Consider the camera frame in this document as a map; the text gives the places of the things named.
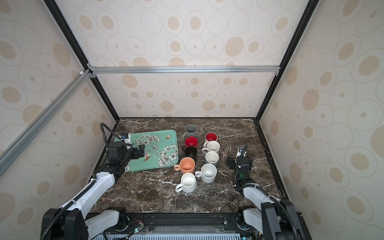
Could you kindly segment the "small grey mug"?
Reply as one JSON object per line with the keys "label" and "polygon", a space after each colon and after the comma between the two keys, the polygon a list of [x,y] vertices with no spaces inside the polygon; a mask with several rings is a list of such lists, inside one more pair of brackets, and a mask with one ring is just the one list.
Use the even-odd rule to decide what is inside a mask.
{"label": "small grey mug", "polygon": [[208,152],[205,155],[206,164],[212,164],[214,166],[217,166],[219,159],[220,159],[220,157],[216,152]]}

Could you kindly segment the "cream speckled mug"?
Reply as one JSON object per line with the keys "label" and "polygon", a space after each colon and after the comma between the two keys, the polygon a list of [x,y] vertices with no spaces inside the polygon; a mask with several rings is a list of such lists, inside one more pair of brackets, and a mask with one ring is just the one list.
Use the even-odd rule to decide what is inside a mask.
{"label": "cream speckled mug", "polygon": [[217,168],[213,164],[205,164],[200,171],[195,172],[196,178],[201,178],[204,183],[211,184],[216,179]]}

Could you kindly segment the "pink mug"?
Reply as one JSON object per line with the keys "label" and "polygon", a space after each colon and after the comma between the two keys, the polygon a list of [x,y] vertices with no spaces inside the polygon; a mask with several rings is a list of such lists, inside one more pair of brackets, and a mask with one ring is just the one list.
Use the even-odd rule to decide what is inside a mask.
{"label": "pink mug", "polygon": [[202,148],[202,152],[204,154],[208,152],[215,152],[218,153],[221,148],[221,145],[217,141],[208,141],[204,143],[204,146]]}

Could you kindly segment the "cream and peach mug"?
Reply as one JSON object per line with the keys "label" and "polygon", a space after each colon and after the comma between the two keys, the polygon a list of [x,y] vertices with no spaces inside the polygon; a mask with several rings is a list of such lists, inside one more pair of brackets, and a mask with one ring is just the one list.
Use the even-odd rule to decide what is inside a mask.
{"label": "cream and peach mug", "polygon": [[190,157],[183,158],[179,164],[174,165],[175,171],[180,171],[182,175],[195,172],[195,160]]}

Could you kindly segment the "white ribbed mug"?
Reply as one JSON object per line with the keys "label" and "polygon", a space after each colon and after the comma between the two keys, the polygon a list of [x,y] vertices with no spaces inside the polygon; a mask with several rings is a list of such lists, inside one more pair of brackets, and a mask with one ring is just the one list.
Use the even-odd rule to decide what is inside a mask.
{"label": "white ribbed mug", "polygon": [[175,188],[176,193],[181,191],[185,193],[192,193],[197,188],[197,180],[194,174],[185,173],[181,177],[181,183]]}

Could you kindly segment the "red mug black handle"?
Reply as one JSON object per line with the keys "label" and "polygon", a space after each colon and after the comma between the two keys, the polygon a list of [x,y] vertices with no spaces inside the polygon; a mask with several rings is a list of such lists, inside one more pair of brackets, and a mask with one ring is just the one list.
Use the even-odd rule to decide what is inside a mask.
{"label": "red mug black handle", "polygon": [[188,147],[194,147],[194,148],[198,148],[198,139],[194,136],[189,136],[185,139],[185,147],[188,148]]}

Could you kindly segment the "large grey mug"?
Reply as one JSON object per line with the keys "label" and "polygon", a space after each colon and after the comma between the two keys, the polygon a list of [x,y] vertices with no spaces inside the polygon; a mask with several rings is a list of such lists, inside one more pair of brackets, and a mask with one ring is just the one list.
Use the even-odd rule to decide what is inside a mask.
{"label": "large grey mug", "polygon": [[188,124],[185,127],[185,133],[183,135],[184,140],[188,137],[197,137],[197,126],[194,124]]}

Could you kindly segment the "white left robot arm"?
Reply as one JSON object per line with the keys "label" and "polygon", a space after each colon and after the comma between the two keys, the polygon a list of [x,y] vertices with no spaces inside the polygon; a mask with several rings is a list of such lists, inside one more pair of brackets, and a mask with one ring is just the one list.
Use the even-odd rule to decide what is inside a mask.
{"label": "white left robot arm", "polygon": [[42,240],[91,240],[109,228],[127,229],[129,218],[125,208],[111,207],[87,218],[93,205],[123,175],[130,160],[145,156],[145,145],[136,148],[124,141],[107,146],[108,156],[90,182],[60,208],[49,209],[42,219]]}

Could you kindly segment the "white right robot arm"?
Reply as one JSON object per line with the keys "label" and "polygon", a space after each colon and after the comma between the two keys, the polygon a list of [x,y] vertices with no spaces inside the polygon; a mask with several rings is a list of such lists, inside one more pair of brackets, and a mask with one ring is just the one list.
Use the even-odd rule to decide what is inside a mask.
{"label": "white right robot arm", "polygon": [[227,158],[226,165],[234,171],[234,190],[250,200],[255,207],[238,210],[240,228],[253,227],[265,240],[308,240],[299,213],[292,202],[270,195],[250,177],[252,159],[247,156]]}

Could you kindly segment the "green floral tray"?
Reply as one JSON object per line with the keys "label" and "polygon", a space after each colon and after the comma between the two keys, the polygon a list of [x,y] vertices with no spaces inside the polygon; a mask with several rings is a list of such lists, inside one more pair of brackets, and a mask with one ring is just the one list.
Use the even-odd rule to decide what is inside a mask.
{"label": "green floral tray", "polygon": [[176,131],[164,130],[131,135],[131,145],[134,148],[145,145],[145,156],[131,160],[126,166],[126,172],[172,167],[179,162]]}

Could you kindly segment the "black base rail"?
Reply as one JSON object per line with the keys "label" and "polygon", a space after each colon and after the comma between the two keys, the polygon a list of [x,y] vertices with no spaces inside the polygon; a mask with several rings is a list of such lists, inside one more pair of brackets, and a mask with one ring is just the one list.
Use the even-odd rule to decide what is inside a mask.
{"label": "black base rail", "polygon": [[237,213],[128,214],[110,209],[83,217],[80,211],[67,211],[49,229],[47,213],[42,231],[45,240],[309,240],[311,236],[300,213],[294,217],[295,237],[286,217],[245,222]]}

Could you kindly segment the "aluminium back rail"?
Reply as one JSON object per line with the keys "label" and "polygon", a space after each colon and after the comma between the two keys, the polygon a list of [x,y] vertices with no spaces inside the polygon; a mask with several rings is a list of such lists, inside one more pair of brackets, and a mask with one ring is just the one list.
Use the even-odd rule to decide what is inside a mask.
{"label": "aluminium back rail", "polygon": [[95,74],[278,73],[279,66],[91,67]]}

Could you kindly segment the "aluminium rail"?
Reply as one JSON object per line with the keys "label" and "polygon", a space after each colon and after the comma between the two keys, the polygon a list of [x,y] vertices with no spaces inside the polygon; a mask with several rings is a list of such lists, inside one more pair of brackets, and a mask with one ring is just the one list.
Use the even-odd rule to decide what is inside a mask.
{"label": "aluminium rail", "polygon": [[91,67],[95,74],[278,73],[279,66]]}
{"label": "aluminium rail", "polygon": [[5,149],[1,155],[1,175],[14,163],[25,148],[40,133],[47,123],[57,114],[74,92],[91,77],[91,70],[83,70],[58,96],[45,108],[38,117]]}

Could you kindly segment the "aluminium left rail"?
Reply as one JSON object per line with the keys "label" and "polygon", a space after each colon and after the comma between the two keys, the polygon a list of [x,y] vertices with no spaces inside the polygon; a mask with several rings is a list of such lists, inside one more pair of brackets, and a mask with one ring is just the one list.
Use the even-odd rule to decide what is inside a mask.
{"label": "aluminium left rail", "polygon": [[40,133],[47,123],[57,114],[74,92],[91,77],[91,70],[83,70],[58,96],[45,108],[38,117],[5,149],[1,155],[1,175],[14,163],[25,148]]}

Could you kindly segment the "black corner frame post left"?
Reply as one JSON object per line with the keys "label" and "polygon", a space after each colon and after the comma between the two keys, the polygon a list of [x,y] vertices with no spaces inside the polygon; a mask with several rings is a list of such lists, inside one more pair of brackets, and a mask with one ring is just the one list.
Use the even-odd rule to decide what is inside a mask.
{"label": "black corner frame post left", "polygon": [[70,47],[72,48],[73,52],[75,53],[77,59],[80,61],[80,64],[85,70],[90,70],[92,73],[91,81],[96,88],[97,92],[99,93],[101,99],[103,100],[104,104],[106,105],[108,111],[112,115],[113,119],[117,123],[120,120],[120,117],[115,110],[112,102],[110,101],[109,97],[107,96],[106,91],[104,90],[102,84],[100,83],[98,77],[96,74],[93,73],[91,70],[91,65],[80,46],[77,38],[75,37],[73,31],[71,30],[70,26],[67,23],[67,20],[65,19],[64,15],[62,14],[61,10],[59,9],[58,4],[56,1],[44,1],[45,5],[47,6],[49,12],[53,16],[55,22],[59,26],[61,32],[63,33],[64,37],[66,38],[67,42],[69,43]]}

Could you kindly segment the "black corner frame post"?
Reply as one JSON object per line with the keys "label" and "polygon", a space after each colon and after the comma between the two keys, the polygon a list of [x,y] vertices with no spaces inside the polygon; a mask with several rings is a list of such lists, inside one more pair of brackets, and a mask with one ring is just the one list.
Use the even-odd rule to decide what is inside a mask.
{"label": "black corner frame post", "polygon": [[274,92],[277,88],[277,86],[279,85],[279,82],[281,80],[281,78],[283,77],[283,74],[285,73],[286,71],[286,68],[288,67],[288,64],[290,63],[291,61],[291,58],[311,20],[311,17],[313,16],[313,13],[315,12],[317,6],[318,6],[318,3],[319,3],[319,0],[310,0],[308,1],[308,4],[304,10],[304,13],[302,15],[302,17],[300,18],[300,21],[298,23],[298,26],[293,34],[293,37],[290,41],[290,43],[288,44],[288,48],[283,56],[283,59],[281,61],[281,64],[280,64],[280,70],[278,72],[278,74],[274,77],[269,89],[268,89],[268,92],[263,100],[263,103],[261,105],[261,108],[256,116],[256,122],[260,122],[263,114],[265,113],[266,109],[267,109],[267,106],[269,105],[270,103],[270,100],[272,98],[272,96],[274,95]]}
{"label": "black corner frame post", "polygon": [[63,33],[64,37],[66,38],[67,42],[69,43],[70,47],[72,48],[73,52],[75,53],[77,59],[80,61],[80,64],[85,70],[90,70],[92,73],[91,81],[96,88],[97,92],[99,93],[101,99],[103,100],[104,104],[106,105],[108,111],[112,115],[113,119],[117,123],[120,120],[120,117],[115,110],[112,102],[110,101],[109,97],[107,96],[106,91],[104,90],[102,84],[100,83],[98,77],[96,74],[93,73],[91,70],[91,65],[80,46],[77,38],[75,37],[73,31],[71,30],[70,26],[67,23],[67,20],[65,19],[64,15],[62,14],[61,10],[59,9],[58,4],[56,1],[44,1],[45,5],[47,6],[49,12],[53,16],[55,22],[59,26],[61,32]]}

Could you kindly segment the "black corner frame post right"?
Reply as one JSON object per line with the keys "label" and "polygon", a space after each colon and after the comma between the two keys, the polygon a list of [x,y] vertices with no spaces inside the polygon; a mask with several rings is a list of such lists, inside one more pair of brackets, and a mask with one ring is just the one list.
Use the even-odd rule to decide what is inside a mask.
{"label": "black corner frame post right", "polygon": [[285,73],[286,71],[286,68],[288,67],[288,64],[290,63],[291,61],[291,58],[311,20],[311,17],[313,16],[313,13],[315,12],[317,6],[318,6],[318,3],[319,3],[319,0],[310,0],[308,1],[308,4],[304,10],[304,13],[302,15],[302,17],[300,18],[300,21],[298,23],[298,26],[293,34],[293,37],[290,41],[290,43],[288,44],[288,48],[283,56],[283,59],[281,61],[281,64],[280,64],[280,70],[278,72],[278,74],[274,77],[269,89],[268,89],[268,92],[263,100],[263,103],[261,105],[261,108],[256,116],[256,122],[260,122],[263,114],[265,113],[266,109],[267,109],[267,106],[269,105],[270,103],[270,100],[272,98],[272,96],[274,95],[274,92],[277,88],[277,86],[279,85],[279,82],[281,80],[281,78],[283,77],[283,74]]}

